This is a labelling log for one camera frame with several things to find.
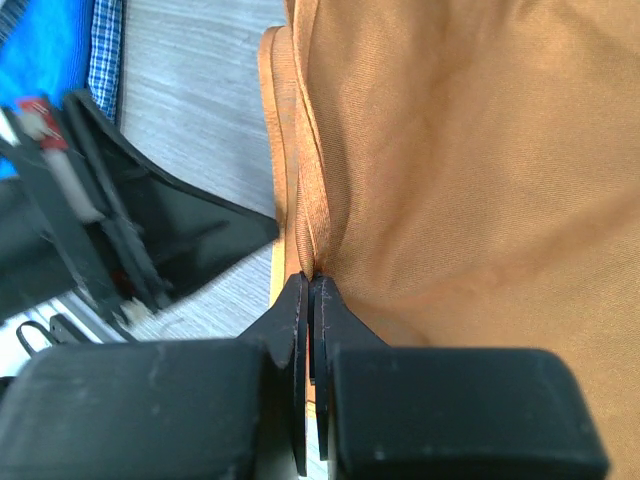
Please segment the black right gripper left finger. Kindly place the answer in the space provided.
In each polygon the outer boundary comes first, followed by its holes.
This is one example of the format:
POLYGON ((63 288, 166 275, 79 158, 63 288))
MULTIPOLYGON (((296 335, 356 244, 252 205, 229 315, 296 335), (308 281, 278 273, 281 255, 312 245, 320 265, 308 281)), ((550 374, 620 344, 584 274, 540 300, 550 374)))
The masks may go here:
POLYGON ((235 338, 56 346, 1 401, 5 479, 295 479, 306 472, 309 284, 235 338))

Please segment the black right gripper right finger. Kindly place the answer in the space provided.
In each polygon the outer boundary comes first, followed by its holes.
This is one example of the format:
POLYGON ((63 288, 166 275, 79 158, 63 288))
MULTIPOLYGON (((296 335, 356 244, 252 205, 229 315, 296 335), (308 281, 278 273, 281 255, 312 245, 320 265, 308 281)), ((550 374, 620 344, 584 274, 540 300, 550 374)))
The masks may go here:
POLYGON ((319 455, 333 479, 603 479, 578 382, 527 348, 393 347, 309 287, 319 455))

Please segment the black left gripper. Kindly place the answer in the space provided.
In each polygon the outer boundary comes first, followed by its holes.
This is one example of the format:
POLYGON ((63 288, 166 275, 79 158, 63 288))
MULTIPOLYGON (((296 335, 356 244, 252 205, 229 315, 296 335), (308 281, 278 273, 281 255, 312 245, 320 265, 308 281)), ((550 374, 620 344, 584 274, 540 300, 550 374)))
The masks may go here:
POLYGON ((190 185, 134 147, 86 90, 4 107, 1 318, 70 290, 107 322, 182 300, 273 242, 277 222, 190 185))

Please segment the orange satin napkin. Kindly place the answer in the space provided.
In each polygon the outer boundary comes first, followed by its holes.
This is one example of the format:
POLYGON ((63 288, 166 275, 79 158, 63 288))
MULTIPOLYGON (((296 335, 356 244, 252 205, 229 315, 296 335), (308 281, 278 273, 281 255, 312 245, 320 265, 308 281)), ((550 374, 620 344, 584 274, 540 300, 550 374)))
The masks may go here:
POLYGON ((271 286, 383 339, 532 346, 639 475, 639 5, 289 1, 258 51, 271 286))

